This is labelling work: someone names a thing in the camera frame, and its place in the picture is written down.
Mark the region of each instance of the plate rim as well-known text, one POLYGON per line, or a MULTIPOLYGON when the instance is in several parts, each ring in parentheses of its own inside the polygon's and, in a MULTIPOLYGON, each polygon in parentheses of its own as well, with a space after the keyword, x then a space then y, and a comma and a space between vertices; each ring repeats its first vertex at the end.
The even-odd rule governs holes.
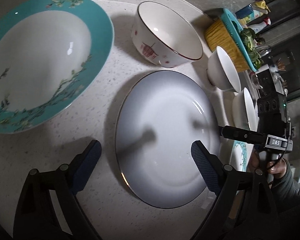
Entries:
POLYGON ((150 203, 148 203, 148 202, 146 202, 145 200, 141 199, 141 198, 135 193, 135 191, 131 188, 130 184, 128 183, 127 179, 125 178, 125 175, 124 175, 124 173, 123 173, 123 171, 122 171, 122 169, 121 169, 121 167, 120 167, 120 163, 119 163, 119 160, 118 160, 118 157, 117 157, 117 143, 116 143, 116 140, 117 140, 117 128, 118 128, 118 121, 119 121, 119 118, 120 118, 120 115, 121 115, 121 112, 122 112, 122 108, 123 108, 124 103, 126 102, 128 96, 130 95, 130 93, 132 92, 132 90, 135 88, 135 86, 136 86, 137 84, 139 84, 139 83, 140 83, 144 78, 146 78, 147 76, 149 76, 149 75, 151 75, 151 74, 154 74, 154 73, 157 73, 157 72, 161 72, 161 71, 176 72, 176 73, 178 73, 178 74, 181 74, 181 75, 183 75, 183 76, 189 78, 191 81, 193 81, 193 82, 194 82, 194 83, 202 90, 202 92, 205 93, 205 92, 203 91, 203 89, 197 84, 197 82, 195 82, 192 78, 188 77, 187 75, 185 75, 185 74, 183 74, 183 73, 180 73, 180 72, 178 72, 178 71, 175 71, 175 70, 168 70, 168 69, 156 70, 156 71, 153 71, 153 72, 151 72, 151 73, 148 73, 148 74, 145 75, 144 77, 140 78, 140 79, 139 79, 139 80, 131 87, 131 89, 127 92, 127 95, 125 96, 125 98, 124 98, 124 100, 123 100, 123 102, 122 102, 122 104, 121 104, 121 106, 120 106, 120 110, 119 110, 119 112, 118 112, 117 119, 116 119, 116 123, 115 123, 115 130, 114 130, 114 151, 115 151, 115 157, 116 157, 116 160, 117 160, 117 164, 118 164, 118 167, 119 167, 119 170, 120 170, 121 177, 123 178, 123 180, 124 180, 125 184, 128 186, 128 188, 131 190, 131 192, 132 192, 139 200, 141 200, 142 202, 148 204, 149 206, 155 207, 155 208, 160 208, 160 209, 173 209, 173 208, 179 208, 179 207, 185 206, 185 205, 189 204, 190 202, 194 201, 194 200, 195 200, 195 199, 196 199, 196 198, 197 198, 197 197, 198 197, 198 196, 199 196, 199 195, 207 188, 207 184, 204 182, 204 183, 206 184, 206 186, 202 189, 202 191, 201 191, 194 199, 190 200, 189 202, 187 202, 187 203, 185 203, 185 204, 182 204, 182 205, 176 206, 176 207, 170 207, 170 208, 157 207, 157 206, 151 205, 150 203))

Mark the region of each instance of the white porcelain dish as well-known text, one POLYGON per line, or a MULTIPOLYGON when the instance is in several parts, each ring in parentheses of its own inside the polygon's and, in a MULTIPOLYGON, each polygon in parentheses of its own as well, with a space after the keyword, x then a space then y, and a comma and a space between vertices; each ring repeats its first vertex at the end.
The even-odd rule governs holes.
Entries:
POLYGON ((171 68, 199 60, 201 41, 194 28, 170 8, 156 2, 139 4, 131 37, 151 63, 171 68))
POLYGON ((127 185, 159 208, 192 201, 206 187, 191 157, 196 140, 218 155, 218 124, 202 89, 175 71, 144 77, 127 96, 116 127, 116 154, 127 185))
POLYGON ((257 116, 247 88, 243 88, 234 97, 232 101, 232 115, 236 127, 251 131, 257 130, 257 116))
POLYGON ((234 64, 223 48, 217 46, 208 60, 208 79, 211 85, 222 91, 239 93, 241 84, 234 64))

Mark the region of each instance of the white plate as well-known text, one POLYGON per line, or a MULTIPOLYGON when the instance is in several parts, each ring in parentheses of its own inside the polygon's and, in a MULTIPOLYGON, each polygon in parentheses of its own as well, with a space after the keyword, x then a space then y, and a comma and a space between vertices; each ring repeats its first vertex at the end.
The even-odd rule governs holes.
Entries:
POLYGON ((155 207, 189 203, 206 187, 191 157, 196 140, 219 154, 217 120, 202 89, 178 72, 147 75, 127 96, 116 127, 117 159, 127 185, 155 207))
POLYGON ((232 114, 236 127, 256 131, 257 115, 249 90, 243 88, 232 101, 232 114))

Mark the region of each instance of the small white bowl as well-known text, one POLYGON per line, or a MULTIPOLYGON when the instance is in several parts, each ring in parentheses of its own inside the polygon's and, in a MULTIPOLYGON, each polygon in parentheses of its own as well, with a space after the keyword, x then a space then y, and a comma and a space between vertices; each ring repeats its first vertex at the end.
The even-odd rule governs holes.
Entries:
POLYGON ((256 131, 257 116, 249 90, 243 90, 232 101, 232 116, 236 127, 256 131))
POLYGON ((207 74, 211 85, 222 91, 241 91, 237 70, 229 55, 219 46, 209 57, 207 74))
POLYGON ((194 28, 170 8, 156 2, 138 6, 131 37, 151 63, 171 68, 201 59, 202 44, 194 28))

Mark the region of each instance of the sleeve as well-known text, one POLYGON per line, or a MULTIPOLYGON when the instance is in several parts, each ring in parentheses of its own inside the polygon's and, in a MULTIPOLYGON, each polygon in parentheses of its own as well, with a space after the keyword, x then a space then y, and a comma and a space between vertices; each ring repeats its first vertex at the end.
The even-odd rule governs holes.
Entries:
POLYGON ((278 213, 300 204, 300 195, 293 184, 290 164, 286 160, 285 162, 287 164, 286 174, 281 179, 274 179, 271 187, 278 213))

